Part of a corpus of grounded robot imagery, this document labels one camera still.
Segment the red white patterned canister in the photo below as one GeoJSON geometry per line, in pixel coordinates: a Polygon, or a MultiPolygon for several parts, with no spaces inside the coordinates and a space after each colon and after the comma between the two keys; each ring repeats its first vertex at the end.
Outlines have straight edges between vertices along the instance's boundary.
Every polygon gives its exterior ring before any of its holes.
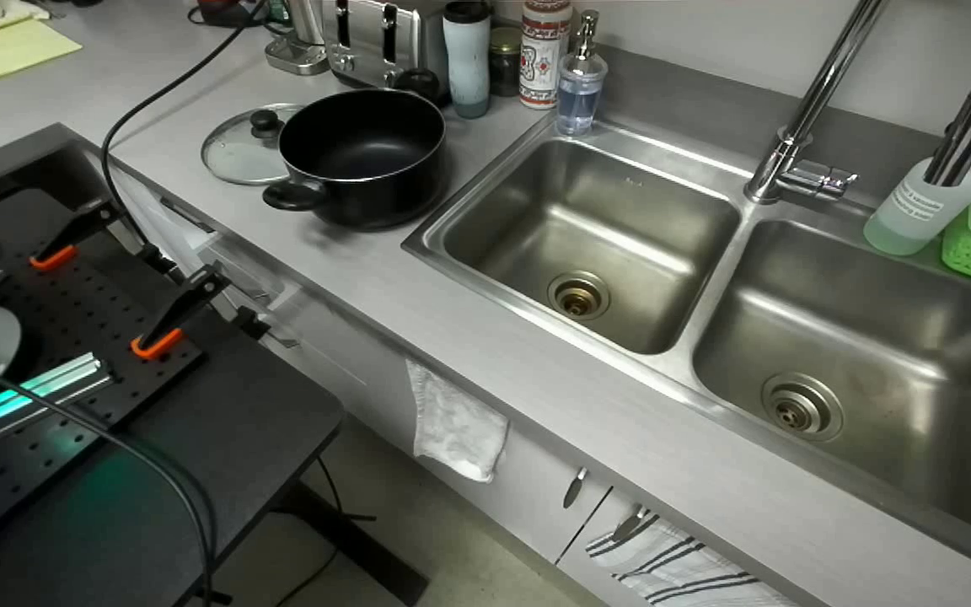
{"type": "Polygon", "coordinates": [[[572,0],[524,0],[518,101],[551,109],[560,79],[560,56],[572,21],[572,0]]]}

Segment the translucent plastic squeeze bottle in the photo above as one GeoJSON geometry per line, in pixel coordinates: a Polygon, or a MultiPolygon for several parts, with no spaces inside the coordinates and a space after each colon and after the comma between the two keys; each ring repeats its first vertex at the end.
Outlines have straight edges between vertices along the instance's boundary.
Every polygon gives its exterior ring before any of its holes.
{"type": "Polygon", "coordinates": [[[911,257],[941,235],[971,205],[971,173],[958,184],[926,178],[930,159],[917,162],[863,226],[863,239],[890,257],[911,257]]]}

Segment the upper black orange clamp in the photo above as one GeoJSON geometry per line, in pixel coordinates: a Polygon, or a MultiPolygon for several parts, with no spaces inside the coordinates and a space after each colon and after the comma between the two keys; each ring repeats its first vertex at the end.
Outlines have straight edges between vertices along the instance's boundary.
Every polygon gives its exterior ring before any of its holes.
{"type": "Polygon", "coordinates": [[[36,273],[55,273],[79,257],[79,246],[119,220],[108,197],[83,202],[42,249],[28,257],[36,273]]]}

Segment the black orange clamp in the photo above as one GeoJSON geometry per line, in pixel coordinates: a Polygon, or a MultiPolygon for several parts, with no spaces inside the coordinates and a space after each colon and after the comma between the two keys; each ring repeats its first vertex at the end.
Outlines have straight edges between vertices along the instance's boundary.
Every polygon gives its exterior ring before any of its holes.
{"type": "Polygon", "coordinates": [[[137,359],[158,359],[187,339],[187,325],[201,314],[231,278],[217,266],[196,268],[161,308],[161,314],[129,339],[137,359]]]}
{"type": "Polygon", "coordinates": [[[119,220],[108,197],[83,202],[42,249],[28,257],[36,273],[55,273],[79,257],[79,246],[119,220]]]}

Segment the white travel tumbler black lid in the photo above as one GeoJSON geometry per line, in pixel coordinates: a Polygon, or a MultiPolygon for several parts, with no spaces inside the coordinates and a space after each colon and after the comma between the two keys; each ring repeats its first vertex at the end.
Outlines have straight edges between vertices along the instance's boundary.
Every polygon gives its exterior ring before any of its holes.
{"type": "Polygon", "coordinates": [[[450,95],[463,117],[490,110],[490,24],[492,11],[485,0],[450,0],[441,11],[450,95]]]}

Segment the clear soap dispenser bottle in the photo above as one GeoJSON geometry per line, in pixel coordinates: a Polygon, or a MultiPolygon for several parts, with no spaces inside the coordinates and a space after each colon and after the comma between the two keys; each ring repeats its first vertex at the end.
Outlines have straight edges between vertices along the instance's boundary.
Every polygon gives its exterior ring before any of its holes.
{"type": "Polygon", "coordinates": [[[598,49],[598,31],[600,31],[600,14],[582,11],[572,31],[572,49],[560,63],[553,121],[567,136],[588,130],[600,109],[608,60],[598,49]]]}

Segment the black perforated breadboard table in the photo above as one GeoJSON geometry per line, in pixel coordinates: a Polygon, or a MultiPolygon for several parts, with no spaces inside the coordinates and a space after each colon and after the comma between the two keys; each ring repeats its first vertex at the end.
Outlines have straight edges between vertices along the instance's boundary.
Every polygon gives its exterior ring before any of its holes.
{"type": "Polygon", "coordinates": [[[339,436],[334,394],[219,314],[191,369],[0,522],[0,607],[179,607],[339,436]]]}

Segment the stainless double sink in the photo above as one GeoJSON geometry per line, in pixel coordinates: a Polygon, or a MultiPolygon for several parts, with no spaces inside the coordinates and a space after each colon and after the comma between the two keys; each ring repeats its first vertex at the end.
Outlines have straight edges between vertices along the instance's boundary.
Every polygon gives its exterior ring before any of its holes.
{"type": "Polygon", "coordinates": [[[879,257],[858,208],[624,128],[533,128],[416,235],[472,294],[770,452],[716,475],[800,555],[971,562],[971,278],[879,257]]]}

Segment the left chrome faucet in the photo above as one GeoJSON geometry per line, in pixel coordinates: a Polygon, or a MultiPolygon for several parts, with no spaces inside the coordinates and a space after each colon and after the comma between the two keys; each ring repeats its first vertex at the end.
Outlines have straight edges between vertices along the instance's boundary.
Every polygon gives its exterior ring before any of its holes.
{"type": "Polygon", "coordinates": [[[761,202],[780,197],[784,191],[841,197],[858,183],[858,175],[845,169],[806,162],[802,147],[813,142],[821,114],[831,109],[831,99],[842,85],[852,56],[867,42],[884,6],[886,6],[886,0],[858,0],[849,21],[836,34],[815,76],[811,79],[806,95],[800,99],[791,117],[775,130],[775,142],[770,144],[770,151],[757,166],[751,178],[744,183],[748,202],[761,205],[761,202]]]}

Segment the dark glass jar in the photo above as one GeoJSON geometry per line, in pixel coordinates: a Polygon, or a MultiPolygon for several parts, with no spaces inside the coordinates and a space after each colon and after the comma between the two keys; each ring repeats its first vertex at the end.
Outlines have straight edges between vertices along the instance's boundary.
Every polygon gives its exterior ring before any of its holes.
{"type": "Polygon", "coordinates": [[[490,34],[490,76],[500,99],[514,99],[518,90],[518,31],[500,24],[490,34]]]}

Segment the white hanging dish towel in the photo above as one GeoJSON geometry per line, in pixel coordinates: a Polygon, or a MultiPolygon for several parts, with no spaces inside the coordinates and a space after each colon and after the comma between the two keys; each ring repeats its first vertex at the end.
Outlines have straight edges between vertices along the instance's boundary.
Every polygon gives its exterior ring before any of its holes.
{"type": "Polygon", "coordinates": [[[506,452],[508,420],[426,365],[405,365],[416,398],[418,459],[433,459],[469,483],[492,483],[506,452]]]}

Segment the glass pot lid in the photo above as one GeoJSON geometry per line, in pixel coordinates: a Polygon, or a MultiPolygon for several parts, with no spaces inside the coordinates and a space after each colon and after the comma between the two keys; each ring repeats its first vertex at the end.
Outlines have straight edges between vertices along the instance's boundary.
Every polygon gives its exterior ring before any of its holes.
{"type": "Polygon", "coordinates": [[[198,156],[201,166],[234,184],[269,184],[286,175],[281,130],[295,117],[295,104],[261,104],[217,126],[198,156]]]}

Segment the yellow paper pad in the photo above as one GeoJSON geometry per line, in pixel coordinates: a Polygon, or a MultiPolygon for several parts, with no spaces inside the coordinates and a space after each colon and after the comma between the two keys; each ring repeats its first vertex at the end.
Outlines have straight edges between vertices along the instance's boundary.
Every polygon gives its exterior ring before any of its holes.
{"type": "Polygon", "coordinates": [[[45,21],[16,21],[0,27],[0,76],[16,70],[67,56],[79,49],[79,39],[58,34],[45,21]]]}

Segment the lower black orange clamp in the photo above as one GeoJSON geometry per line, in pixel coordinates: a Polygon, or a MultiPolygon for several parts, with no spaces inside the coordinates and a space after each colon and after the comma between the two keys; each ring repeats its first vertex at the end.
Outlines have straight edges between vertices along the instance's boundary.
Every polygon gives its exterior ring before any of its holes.
{"type": "Polygon", "coordinates": [[[187,339],[187,325],[201,314],[231,278],[217,266],[196,268],[161,308],[161,314],[129,339],[137,359],[158,359],[187,339]]]}

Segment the black cooking pot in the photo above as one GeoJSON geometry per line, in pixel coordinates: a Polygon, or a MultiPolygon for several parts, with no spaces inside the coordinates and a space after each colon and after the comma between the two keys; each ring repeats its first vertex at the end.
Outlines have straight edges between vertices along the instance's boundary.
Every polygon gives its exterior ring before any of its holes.
{"type": "Polygon", "coordinates": [[[341,90],[281,128],[286,178],[269,208],[346,229],[387,229],[427,213],[444,188],[444,114],[410,90],[341,90]]]}

